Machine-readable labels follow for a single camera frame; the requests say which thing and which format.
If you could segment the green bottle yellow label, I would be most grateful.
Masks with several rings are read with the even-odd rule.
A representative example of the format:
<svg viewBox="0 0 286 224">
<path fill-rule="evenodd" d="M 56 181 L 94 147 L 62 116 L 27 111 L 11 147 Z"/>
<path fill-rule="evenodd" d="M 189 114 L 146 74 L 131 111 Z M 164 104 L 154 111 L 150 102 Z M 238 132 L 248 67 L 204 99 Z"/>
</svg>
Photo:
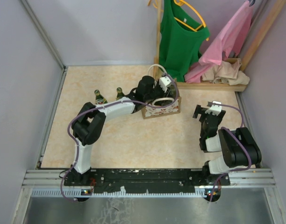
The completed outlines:
<svg viewBox="0 0 286 224">
<path fill-rule="evenodd" d="M 117 87 L 116 92 L 117 92 L 116 100 L 120 100 L 121 98 L 125 96 L 121 87 Z"/>
</svg>

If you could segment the green bottle red label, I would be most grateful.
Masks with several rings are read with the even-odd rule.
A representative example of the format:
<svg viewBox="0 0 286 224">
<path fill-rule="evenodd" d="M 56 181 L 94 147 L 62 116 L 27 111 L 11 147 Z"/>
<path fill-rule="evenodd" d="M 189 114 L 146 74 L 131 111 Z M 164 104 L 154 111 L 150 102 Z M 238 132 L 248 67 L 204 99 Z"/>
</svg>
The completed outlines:
<svg viewBox="0 0 286 224">
<path fill-rule="evenodd" d="M 103 105 L 103 104 L 108 103 L 108 101 L 101 95 L 99 90 L 95 90 L 94 94 L 95 94 L 95 104 L 96 105 Z"/>
</svg>

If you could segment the clear glass bottle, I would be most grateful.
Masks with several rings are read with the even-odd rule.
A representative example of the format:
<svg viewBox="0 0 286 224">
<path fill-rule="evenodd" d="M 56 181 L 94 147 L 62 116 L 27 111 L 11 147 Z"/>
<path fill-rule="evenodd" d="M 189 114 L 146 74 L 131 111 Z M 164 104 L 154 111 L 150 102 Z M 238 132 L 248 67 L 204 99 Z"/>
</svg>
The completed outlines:
<svg viewBox="0 0 286 224">
<path fill-rule="evenodd" d="M 170 87 L 170 95 L 175 98 L 177 95 L 177 90 L 175 89 L 174 85 L 171 85 Z"/>
</svg>

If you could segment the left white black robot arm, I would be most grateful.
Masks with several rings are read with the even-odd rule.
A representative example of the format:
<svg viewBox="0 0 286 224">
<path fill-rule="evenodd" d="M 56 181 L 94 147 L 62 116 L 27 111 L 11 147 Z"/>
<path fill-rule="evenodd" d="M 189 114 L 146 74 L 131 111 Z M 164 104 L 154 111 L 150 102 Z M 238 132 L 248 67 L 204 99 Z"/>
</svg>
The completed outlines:
<svg viewBox="0 0 286 224">
<path fill-rule="evenodd" d="M 90 170 L 92 147 L 99 139 L 106 122 L 136 113 L 146 106 L 155 108 L 151 102 L 167 97 L 171 85 L 175 85 L 175 82 L 168 74 L 157 81 L 151 76 L 144 76 L 136 88 L 119 100 L 102 105 L 85 103 L 67 129 L 76 143 L 72 169 L 80 175 Z"/>
</svg>

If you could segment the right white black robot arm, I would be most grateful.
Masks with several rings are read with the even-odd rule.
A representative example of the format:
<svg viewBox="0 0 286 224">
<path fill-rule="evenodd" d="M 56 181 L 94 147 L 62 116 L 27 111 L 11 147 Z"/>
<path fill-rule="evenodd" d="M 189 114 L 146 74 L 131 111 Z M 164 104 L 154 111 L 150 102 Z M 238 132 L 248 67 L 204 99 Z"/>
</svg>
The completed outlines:
<svg viewBox="0 0 286 224">
<path fill-rule="evenodd" d="M 221 152 L 214 160 L 205 162 L 202 174 L 206 178 L 215 175 L 227 174 L 230 171 L 247 170 L 262 161 L 261 151 L 251 132 L 244 126 L 235 130 L 219 128 L 226 111 L 223 104 L 217 101 L 210 102 L 208 108 L 196 105 L 193 118 L 198 116 L 201 123 L 199 146 L 205 153 Z"/>
</svg>

